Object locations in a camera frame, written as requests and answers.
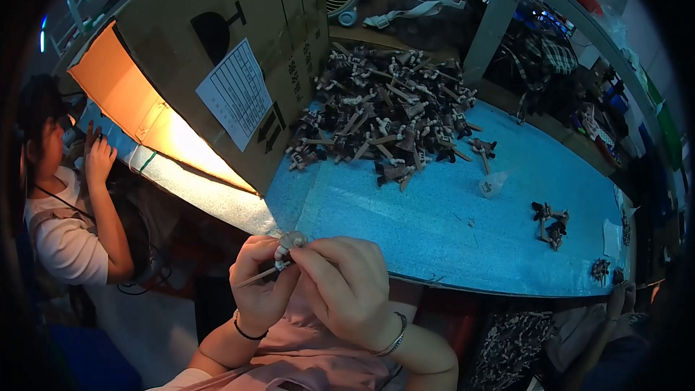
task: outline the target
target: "dark hair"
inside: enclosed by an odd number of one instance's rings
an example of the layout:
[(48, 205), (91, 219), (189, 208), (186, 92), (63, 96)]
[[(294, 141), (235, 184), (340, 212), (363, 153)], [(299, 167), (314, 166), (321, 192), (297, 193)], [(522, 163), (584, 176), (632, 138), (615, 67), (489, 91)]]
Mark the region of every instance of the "dark hair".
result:
[[(67, 115), (58, 91), (58, 85), (48, 74), (34, 75), (20, 92), (20, 103), (17, 106), (17, 130), (24, 148), (33, 140), (36, 151), (43, 156), (43, 127), (48, 119), (57, 121)], [(34, 180), (34, 166), (26, 160), (27, 189), (31, 191)]]

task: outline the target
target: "green rubber band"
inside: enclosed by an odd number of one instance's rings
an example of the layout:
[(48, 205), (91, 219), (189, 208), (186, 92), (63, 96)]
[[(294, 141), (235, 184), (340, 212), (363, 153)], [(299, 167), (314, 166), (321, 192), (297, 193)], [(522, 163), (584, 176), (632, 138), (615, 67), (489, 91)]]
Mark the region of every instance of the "green rubber band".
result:
[(143, 175), (144, 169), (145, 169), (145, 168), (147, 167), (147, 165), (152, 161), (152, 159), (154, 159), (154, 156), (156, 156), (156, 155), (157, 155), (157, 152), (156, 152), (156, 151), (155, 151), (155, 152), (152, 152), (152, 155), (149, 157), (149, 159), (147, 159), (147, 160), (143, 163), (143, 166), (142, 166), (142, 167), (140, 168), (140, 170), (138, 171), (138, 173), (139, 173), (140, 175)]

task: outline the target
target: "cardboard partition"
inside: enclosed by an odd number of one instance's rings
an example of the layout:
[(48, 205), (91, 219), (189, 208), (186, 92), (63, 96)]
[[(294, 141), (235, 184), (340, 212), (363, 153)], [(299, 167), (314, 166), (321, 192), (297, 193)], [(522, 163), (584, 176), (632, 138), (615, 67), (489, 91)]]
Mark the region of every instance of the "cardboard partition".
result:
[[(225, 67), (245, 42), (237, 77), (258, 71), (263, 82), (236, 83), (240, 98), (220, 85), (215, 100), (199, 96), (213, 71), (233, 82)], [(325, 0), (129, 0), (69, 72), (138, 143), (265, 195), (327, 48)], [(233, 119), (214, 109), (220, 101)], [(230, 135), (234, 121), (247, 142)]]

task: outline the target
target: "silver bangle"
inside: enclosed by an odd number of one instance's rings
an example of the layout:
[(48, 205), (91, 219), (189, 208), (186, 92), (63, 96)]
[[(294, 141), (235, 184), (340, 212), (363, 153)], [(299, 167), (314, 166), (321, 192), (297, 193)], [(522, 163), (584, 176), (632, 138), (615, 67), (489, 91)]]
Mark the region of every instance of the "silver bangle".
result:
[(374, 352), (372, 350), (369, 351), (369, 353), (376, 355), (376, 356), (387, 356), (395, 352), (396, 349), (398, 349), (398, 346), (400, 343), (403, 341), (403, 335), (405, 334), (405, 328), (408, 326), (408, 321), (405, 318), (403, 314), (401, 314), (398, 311), (394, 311), (398, 317), (400, 317), (400, 323), (401, 323), (401, 329), (400, 329), (400, 335), (398, 335), (398, 338), (396, 338), (391, 344), (388, 345), (388, 347), (381, 352)]

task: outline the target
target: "bracelet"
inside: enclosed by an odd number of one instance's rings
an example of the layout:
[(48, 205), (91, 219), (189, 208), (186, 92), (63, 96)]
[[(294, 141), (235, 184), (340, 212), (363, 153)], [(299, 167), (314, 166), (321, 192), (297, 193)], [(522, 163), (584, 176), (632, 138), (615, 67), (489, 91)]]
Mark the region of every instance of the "bracelet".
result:
[(266, 332), (265, 332), (263, 335), (261, 335), (260, 337), (250, 337), (250, 336), (244, 334), (243, 331), (241, 331), (241, 329), (239, 329), (239, 325), (236, 323), (236, 321), (239, 320), (239, 309), (238, 309), (238, 308), (236, 309), (236, 311), (234, 311), (234, 316), (232, 316), (232, 318), (234, 319), (234, 327), (235, 327), (236, 330), (239, 332), (239, 335), (241, 335), (242, 337), (246, 338), (247, 340), (251, 340), (251, 341), (261, 341), (261, 340), (264, 339), (265, 336), (268, 334), (268, 331), (266, 331)]
[(396, 314), (398, 314), (398, 317), (400, 317), (400, 323), (401, 323), (401, 328), (400, 328), (400, 335), (398, 335), (398, 338), (396, 338), (391, 344), (388, 345), (388, 347), (381, 352), (374, 352), (372, 350), (369, 351), (369, 353), (376, 355), (376, 356), (387, 356), (395, 352), (396, 349), (398, 349), (398, 346), (400, 346), (400, 343), (403, 341), (403, 335), (405, 334), (405, 328), (408, 326), (408, 321), (405, 318), (403, 314), (401, 314), (398, 311), (394, 311)]

